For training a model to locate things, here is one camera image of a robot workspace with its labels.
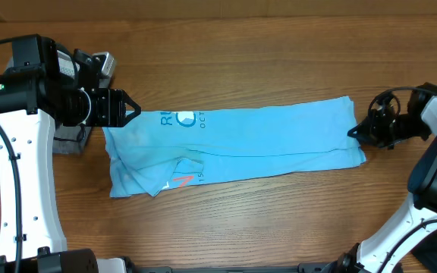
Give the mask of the light blue printed t-shirt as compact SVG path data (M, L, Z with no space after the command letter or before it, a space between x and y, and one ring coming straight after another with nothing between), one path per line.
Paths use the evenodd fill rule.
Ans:
M343 96L296 105L212 111L145 111L105 128L113 198L292 172L355 168L366 161L347 132Z

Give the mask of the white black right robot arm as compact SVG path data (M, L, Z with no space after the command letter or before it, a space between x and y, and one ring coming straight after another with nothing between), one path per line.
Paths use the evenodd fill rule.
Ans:
M378 148L393 149L411 137L435 138L412 170L401 207L370 238L356 243L337 260L314 265L312 272L392 272L423 239L437 231L437 86L410 87L407 113L391 105L395 89L378 94L366 118L348 136Z

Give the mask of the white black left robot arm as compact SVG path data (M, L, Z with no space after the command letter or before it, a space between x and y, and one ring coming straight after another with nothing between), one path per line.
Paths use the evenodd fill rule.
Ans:
M0 272L134 272L127 257L68 249L58 217L52 153L59 126L123 127L141 112L111 89L108 52L69 51L37 34L11 37L0 74Z

